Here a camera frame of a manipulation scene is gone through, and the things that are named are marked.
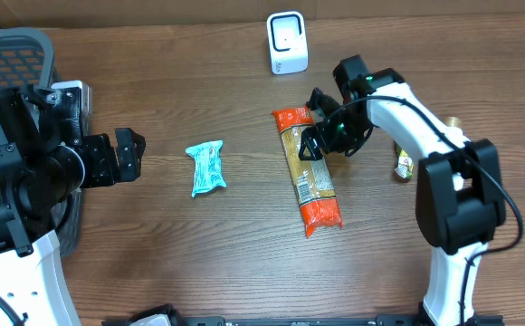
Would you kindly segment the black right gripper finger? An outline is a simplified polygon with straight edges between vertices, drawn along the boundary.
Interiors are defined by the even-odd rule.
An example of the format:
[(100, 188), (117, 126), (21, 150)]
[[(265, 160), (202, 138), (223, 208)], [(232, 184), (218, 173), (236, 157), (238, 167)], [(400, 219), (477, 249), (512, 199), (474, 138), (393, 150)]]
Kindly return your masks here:
[(299, 150), (299, 159), (301, 161), (318, 161), (323, 159), (321, 147), (318, 142), (320, 134), (317, 128), (309, 126), (301, 133), (301, 146)]
[(340, 112), (337, 112), (341, 104), (319, 88), (313, 89), (310, 99), (306, 102), (306, 107), (317, 113), (323, 120), (341, 121)]

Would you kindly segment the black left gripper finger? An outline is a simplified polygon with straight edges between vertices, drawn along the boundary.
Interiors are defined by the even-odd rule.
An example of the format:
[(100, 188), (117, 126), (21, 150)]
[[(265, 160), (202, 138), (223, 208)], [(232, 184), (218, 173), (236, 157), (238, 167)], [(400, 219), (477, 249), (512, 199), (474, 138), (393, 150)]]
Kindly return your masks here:
[(141, 174), (141, 155), (136, 147), (118, 147), (119, 176), (117, 181), (133, 182)]
[(118, 142), (117, 153), (119, 158), (126, 156), (143, 157), (146, 148), (146, 140), (143, 136), (130, 128), (115, 129), (115, 135)]

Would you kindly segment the orange spaghetti packet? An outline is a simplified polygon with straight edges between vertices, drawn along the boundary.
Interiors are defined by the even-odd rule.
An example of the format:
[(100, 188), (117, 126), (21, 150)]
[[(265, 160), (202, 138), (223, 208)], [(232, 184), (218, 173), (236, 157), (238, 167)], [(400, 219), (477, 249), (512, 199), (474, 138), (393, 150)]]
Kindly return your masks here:
[(313, 125), (306, 107), (286, 108), (272, 112), (289, 167), (291, 182), (305, 226), (310, 237), (320, 227), (343, 227), (342, 214), (324, 158), (301, 160), (302, 132)]

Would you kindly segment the green snack packet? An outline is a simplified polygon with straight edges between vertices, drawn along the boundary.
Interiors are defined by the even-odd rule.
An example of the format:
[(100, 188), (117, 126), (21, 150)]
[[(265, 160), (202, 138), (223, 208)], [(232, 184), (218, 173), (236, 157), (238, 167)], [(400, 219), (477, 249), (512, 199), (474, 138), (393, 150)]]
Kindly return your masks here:
[(408, 182), (413, 177), (415, 163), (407, 152), (397, 143), (395, 143), (395, 153), (397, 158), (397, 164), (394, 169), (395, 175), (399, 180)]

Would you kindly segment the mint green wipes packet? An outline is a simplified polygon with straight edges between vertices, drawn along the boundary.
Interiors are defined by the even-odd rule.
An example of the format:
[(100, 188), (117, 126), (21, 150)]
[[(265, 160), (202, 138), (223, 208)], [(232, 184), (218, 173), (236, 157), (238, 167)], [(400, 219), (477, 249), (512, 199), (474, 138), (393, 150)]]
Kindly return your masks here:
[(207, 141), (186, 149), (186, 154), (195, 162), (192, 198), (227, 187), (223, 177), (221, 140)]

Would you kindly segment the white tube with gold cap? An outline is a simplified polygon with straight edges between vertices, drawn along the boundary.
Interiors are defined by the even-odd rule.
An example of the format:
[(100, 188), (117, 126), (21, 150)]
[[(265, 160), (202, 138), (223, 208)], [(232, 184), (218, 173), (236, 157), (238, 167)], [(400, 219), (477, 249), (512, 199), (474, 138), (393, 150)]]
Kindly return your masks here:
[(462, 122), (459, 118), (450, 116), (444, 119), (446, 126), (445, 134), (450, 138), (461, 137), (463, 135)]

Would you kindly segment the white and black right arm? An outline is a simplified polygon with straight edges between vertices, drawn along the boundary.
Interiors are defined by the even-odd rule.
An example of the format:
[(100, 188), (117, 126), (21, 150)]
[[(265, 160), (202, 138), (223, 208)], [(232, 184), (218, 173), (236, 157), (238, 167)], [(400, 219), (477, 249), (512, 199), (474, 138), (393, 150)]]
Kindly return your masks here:
[(477, 321), (472, 300), (478, 264), (491, 253), (488, 243), (506, 219), (497, 149), (487, 139), (471, 141), (461, 129), (445, 125), (391, 68), (370, 73), (338, 67), (333, 74), (343, 100), (312, 91), (306, 105), (322, 119), (303, 131), (301, 159), (350, 157), (374, 128), (386, 132), (417, 162), (415, 217), (433, 248), (419, 320)]

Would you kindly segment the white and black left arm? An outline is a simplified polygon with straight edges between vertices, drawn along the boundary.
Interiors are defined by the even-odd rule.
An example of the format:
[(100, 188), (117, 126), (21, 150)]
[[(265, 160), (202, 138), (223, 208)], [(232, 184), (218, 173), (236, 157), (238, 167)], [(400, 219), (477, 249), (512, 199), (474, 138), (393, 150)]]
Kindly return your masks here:
[(83, 188), (132, 182), (145, 139), (129, 128), (86, 135), (79, 87), (0, 90), (0, 325), (76, 325), (58, 234)]

